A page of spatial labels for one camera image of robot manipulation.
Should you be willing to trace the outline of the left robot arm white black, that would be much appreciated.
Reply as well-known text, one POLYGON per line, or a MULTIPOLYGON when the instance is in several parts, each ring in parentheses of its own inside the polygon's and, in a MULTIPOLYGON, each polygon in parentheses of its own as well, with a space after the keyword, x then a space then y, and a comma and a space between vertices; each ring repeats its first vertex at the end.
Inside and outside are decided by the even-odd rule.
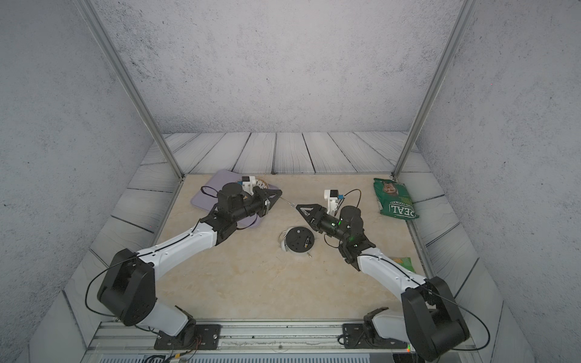
POLYGON ((116 253, 97 291, 98 301, 126 326, 154 328, 176 337, 195 325, 195 320, 157 298, 157 281, 194 255, 226 241, 248 217, 263 218, 282 192, 255 186, 246 192, 230 182, 216 192, 210 212, 187 231, 138 252, 116 253))

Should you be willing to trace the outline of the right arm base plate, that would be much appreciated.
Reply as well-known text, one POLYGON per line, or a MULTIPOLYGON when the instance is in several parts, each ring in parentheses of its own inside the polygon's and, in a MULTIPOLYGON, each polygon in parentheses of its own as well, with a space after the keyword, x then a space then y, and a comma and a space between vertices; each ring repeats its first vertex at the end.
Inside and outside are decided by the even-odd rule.
POLYGON ((405 349, 409 345, 400 340, 381 338, 364 323, 346 323, 337 342, 346 349, 405 349))

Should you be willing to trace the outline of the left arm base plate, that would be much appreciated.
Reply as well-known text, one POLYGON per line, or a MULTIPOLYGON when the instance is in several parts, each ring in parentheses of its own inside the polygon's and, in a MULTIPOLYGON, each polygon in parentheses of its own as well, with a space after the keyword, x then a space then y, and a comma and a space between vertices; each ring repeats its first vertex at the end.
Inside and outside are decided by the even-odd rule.
POLYGON ((186 325, 175 337, 163 331, 157 334, 155 350, 216 350, 222 326, 192 323, 186 325))

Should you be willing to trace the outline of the green packet behind right arm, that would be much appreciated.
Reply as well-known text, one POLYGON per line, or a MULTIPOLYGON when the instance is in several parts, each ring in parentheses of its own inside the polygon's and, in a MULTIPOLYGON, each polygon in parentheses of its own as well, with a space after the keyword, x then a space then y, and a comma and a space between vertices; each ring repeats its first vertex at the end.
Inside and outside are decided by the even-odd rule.
POLYGON ((411 273, 415 273, 412 261, 410 257, 392 257, 392 260, 401 265, 404 269, 409 270, 411 273))

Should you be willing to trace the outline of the black round alarm clock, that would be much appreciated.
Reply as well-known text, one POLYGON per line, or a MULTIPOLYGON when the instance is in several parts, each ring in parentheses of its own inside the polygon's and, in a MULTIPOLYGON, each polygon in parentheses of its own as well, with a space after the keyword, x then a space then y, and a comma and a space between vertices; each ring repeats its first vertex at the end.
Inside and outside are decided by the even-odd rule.
POLYGON ((284 252, 308 254, 315 244, 315 236, 307 227, 291 227, 283 231, 278 237, 281 249, 284 252))

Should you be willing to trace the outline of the small screwdriver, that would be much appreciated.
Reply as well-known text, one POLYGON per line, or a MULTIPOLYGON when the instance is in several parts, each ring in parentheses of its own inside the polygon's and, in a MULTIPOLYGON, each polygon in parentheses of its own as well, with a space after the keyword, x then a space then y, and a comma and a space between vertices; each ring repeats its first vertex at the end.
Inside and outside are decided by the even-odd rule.
POLYGON ((293 203, 293 202, 290 202, 290 201, 289 201, 289 200, 287 200, 286 198, 280 197, 279 199, 280 199, 280 200, 282 200, 282 201, 284 201, 284 202, 286 202, 287 204, 289 204, 289 205, 290 205, 291 207, 293 207, 293 208, 296 208, 296 207, 297 207, 297 205, 296 205, 295 203, 293 203))

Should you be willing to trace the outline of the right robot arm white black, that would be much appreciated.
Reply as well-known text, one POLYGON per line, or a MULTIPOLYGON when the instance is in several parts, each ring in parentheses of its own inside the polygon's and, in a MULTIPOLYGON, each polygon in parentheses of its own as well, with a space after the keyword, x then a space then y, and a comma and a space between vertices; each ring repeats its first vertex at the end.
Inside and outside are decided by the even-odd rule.
POLYGON ((407 342, 426 361, 470 337, 448 284, 442 278, 418 275, 382 253, 367 238, 360 209, 344 207, 338 218, 319 204, 298 204, 296 210, 313 231, 339 240, 338 250, 347 264, 399 297, 401 313, 380 309, 372 314, 373 335, 407 342))

